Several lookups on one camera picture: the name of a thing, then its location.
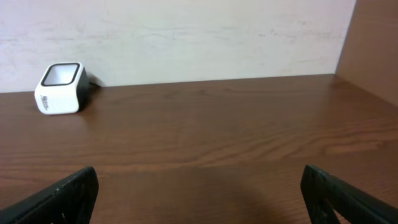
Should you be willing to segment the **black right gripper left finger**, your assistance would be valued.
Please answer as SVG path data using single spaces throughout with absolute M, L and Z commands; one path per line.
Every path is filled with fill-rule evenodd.
M 89 223 L 99 191 L 96 171 L 85 167 L 1 210 L 1 223 Z

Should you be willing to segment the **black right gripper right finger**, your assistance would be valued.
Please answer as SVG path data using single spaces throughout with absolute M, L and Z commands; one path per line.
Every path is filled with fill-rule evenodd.
M 300 189 L 312 224 L 397 223 L 397 208 L 359 190 L 319 167 L 306 165 Z

